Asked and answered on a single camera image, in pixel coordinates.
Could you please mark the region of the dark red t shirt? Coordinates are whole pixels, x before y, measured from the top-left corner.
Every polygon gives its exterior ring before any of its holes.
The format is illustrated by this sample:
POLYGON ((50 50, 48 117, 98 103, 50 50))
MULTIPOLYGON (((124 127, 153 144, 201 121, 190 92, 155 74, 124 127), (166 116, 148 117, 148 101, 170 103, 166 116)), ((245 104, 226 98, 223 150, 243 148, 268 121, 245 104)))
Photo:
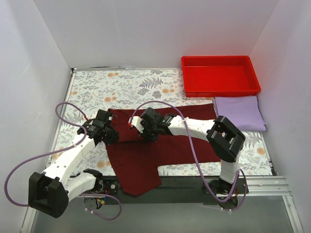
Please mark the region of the dark red t shirt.
MULTIPOLYGON (((185 117, 199 120, 216 119, 212 104, 177 107, 185 117)), ((135 129, 129 129, 128 120, 134 110, 109 109, 114 117, 113 128, 120 133, 119 140, 106 146, 111 166, 122 190, 133 197, 144 194, 161 185, 158 167, 195 163, 186 136, 161 135, 157 142, 139 137, 135 129)), ((211 145, 192 138, 200 163, 220 162, 211 145)))

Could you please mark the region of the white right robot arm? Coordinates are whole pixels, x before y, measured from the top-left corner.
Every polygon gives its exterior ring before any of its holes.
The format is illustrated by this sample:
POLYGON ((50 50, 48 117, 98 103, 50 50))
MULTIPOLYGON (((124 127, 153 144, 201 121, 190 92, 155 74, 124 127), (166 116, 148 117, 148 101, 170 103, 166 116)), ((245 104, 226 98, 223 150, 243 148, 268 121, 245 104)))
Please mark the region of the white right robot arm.
POLYGON ((147 108, 140 116, 133 116, 129 123, 140 136, 154 142, 159 135, 187 136, 209 142, 221 160, 221 173, 217 180, 208 183, 207 190, 214 194, 234 193, 245 136, 228 118, 198 120, 176 114, 163 116, 155 109, 147 108))

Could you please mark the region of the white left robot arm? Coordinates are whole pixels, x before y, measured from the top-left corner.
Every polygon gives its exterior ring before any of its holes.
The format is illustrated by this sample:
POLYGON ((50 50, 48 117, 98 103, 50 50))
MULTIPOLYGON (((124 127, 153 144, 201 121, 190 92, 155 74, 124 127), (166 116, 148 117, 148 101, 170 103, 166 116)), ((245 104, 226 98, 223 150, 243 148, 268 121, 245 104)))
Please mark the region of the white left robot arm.
POLYGON ((71 149, 63 152, 43 172, 30 176, 30 207, 58 218, 75 197, 84 192, 99 194, 104 191, 101 172, 88 168, 75 177, 72 177, 72 173, 99 143, 110 145, 118 141, 119 133, 111 126, 112 119, 110 111, 98 110, 96 116, 77 131, 71 149))

